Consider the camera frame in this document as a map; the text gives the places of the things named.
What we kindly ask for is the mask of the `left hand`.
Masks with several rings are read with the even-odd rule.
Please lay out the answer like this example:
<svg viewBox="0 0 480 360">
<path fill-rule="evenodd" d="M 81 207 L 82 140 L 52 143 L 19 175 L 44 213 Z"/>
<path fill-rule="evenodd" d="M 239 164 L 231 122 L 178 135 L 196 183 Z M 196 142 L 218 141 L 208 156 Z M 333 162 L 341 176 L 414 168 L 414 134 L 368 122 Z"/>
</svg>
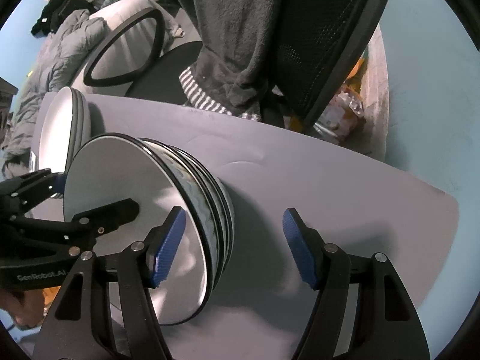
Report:
<svg viewBox="0 0 480 360">
<path fill-rule="evenodd" d="M 44 320 L 45 298 L 41 289 L 13 292 L 1 289 L 1 309 L 7 311 L 20 328 L 35 328 Z"/>
</svg>

